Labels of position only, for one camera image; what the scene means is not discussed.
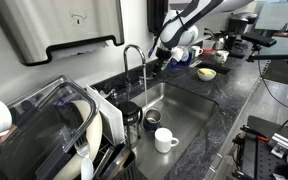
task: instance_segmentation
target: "faucet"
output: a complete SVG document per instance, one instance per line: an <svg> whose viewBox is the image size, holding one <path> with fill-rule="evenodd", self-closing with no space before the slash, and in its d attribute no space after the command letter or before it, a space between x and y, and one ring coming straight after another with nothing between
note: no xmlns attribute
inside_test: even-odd
<svg viewBox="0 0 288 180"><path fill-rule="evenodd" d="M126 74L125 85L126 85L126 91L127 91L127 100L129 100L129 94L130 94L129 92L132 89L131 80L130 80L129 75L128 75L128 63L127 63L127 50L131 47L135 48L138 51L138 53L140 54L140 56L142 58L143 69L146 68L145 55L144 55L143 51L141 50L141 48L138 47L137 45L134 45L134 44L127 45L124 49L124 66L125 66L125 74Z"/></svg>

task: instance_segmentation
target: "bowl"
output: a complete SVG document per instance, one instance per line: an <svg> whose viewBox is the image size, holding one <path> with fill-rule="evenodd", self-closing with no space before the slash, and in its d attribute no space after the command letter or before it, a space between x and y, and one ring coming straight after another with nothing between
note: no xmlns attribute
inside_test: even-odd
<svg viewBox="0 0 288 180"><path fill-rule="evenodd" d="M203 75L200 73L200 70L208 70L210 71L213 75L209 75L209 76L206 76L206 75ZM208 68L201 68L201 69L198 69L197 70L197 74L198 74L198 77L202 80L202 81L210 81L212 79L214 79L214 77L216 76L216 72L212 69L208 69Z"/></svg>

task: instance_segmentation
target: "sink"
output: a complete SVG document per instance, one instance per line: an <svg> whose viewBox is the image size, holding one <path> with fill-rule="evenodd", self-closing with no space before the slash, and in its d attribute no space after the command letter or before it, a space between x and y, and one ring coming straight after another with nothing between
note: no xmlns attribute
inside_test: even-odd
<svg viewBox="0 0 288 180"><path fill-rule="evenodd" d="M136 166L146 178L163 179L218 109L218 105L168 83L160 83L148 89L147 96L147 109L154 108L161 113L162 126L172 131L173 136L179 139L179 144L162 154L155 149L154 133L141 128L141 139L133 151L136 154ZM145 93L132 101L146 111Z"/></svg>

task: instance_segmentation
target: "clear plastic container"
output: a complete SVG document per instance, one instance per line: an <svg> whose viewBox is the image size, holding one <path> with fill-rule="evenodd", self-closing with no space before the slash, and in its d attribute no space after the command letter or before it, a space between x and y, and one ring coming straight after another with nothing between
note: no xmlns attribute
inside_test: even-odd
<svg viewBox="0 0 288 180"><path fill-rule="evenodd" d="M202 48L205 50L211 50L214 46L215 41L213 40L203 40Z"/></svg>
<svg viewBox="0 0 288 180"><path fill-rule="evenodd" d="M90 106L84 122L76 101ZM61 168L56 165L69 160L68 152L98 113L97 103L65 76L8 107L17 129L0 143L0 179L40 179L52 168Z"/></svg>

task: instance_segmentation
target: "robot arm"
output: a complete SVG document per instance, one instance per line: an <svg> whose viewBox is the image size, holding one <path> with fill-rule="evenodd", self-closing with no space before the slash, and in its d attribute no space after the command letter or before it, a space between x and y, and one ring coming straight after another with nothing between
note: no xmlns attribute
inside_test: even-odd
<svg viewBox="0 0 288 180"><path fill-rule="evenodd" d="M160 33L164 47L173 48L181 45L183 33L206 15L233 11L253 0L193 0L181 13L166 21Z"/></svg>

